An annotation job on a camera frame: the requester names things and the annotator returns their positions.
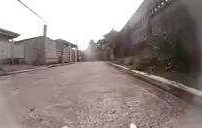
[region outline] concrete wall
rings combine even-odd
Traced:
[[[45,64],[44,40],[44,37],[40,36],[19,42],[22,46],[24,46],[25,60],[27,64]]]
[[[13,43],[13,58],[25,58],[25,49],[22,45]]]
[[[7,37],[0,37],[0,62],[11,58],[11,43]]]
[[[58,62],[56,42],[50,38],[46,38],[45,42],[45,62],[47,64]]]
[[[175,33],[191,55],[196,80],[202,90],[202,0],[144,0],[122,29],[124,44],[139,44],[149,34]]]
[[[70,48],[66,47],[63,51],[63,61],[65,63],[70,62]]]

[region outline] house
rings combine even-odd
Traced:
[[[53,40],[46,35],[44,26],[43,36],[17,41],[25,49],[25,62],[32,65],[44,65],[63,62],[63,56],[69,56],[74,45],[64,40]]]
[[[23,47],[11,41],[18,36],[18,33],[0,28],[0,64],[8,64],[13,59],[24,58]]]
[[[25,62],[32,65],[58,63],[56,42],[45,36],[33,37],[16,42],[25,49]]]

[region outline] utility pole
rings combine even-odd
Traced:
[[[13,43],[14,43],[14,41],[13,41],[13,39],[11,40],[11,60],[12,60],[12,65],[14,64],[14,61],[13,61],[13,56],[14,56],[14,53],[13,53],[13,50],[14,50],[14,48],[13,48]]]
[[[76,37],[75,62],[78,62],[78,40]]]
[[[64,57],[63,57],[63,51],[64,51],[64,48],[61,46],[61,64],[64,64]]]

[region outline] overcast sky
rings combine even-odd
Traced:
[[[22,0],[50,23],[48,36],[86,49],[113,28],[120,31],[143,0]],[[17,0],[0,0],[0,27],[31,38],[43,34],[43,22]]]

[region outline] cobblestone road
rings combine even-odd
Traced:
[[[0,128],[202,128],[202,109],[104,62],[0,77]]]

